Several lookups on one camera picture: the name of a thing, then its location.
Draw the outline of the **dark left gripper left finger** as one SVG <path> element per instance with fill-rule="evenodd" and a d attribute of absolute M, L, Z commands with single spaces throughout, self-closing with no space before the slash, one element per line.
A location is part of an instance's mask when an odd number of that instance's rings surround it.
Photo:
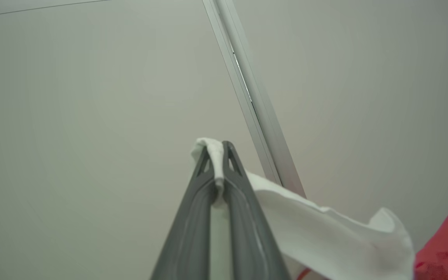
<path fill-rule="evenodd" d="M 150 277 L 152 280 L 210 278 L 210 208 L 216 197 L 213 163 L 205 147 Z"/>

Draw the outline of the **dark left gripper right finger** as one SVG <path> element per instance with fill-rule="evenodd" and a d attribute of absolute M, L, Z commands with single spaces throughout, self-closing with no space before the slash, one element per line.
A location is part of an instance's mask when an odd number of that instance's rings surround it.
<path fill-rule="evenodd" d="M 290 274 L 238 151 L 223 141 L 224 200 L 229 206 L 235 280 L 288 280 Z"/>

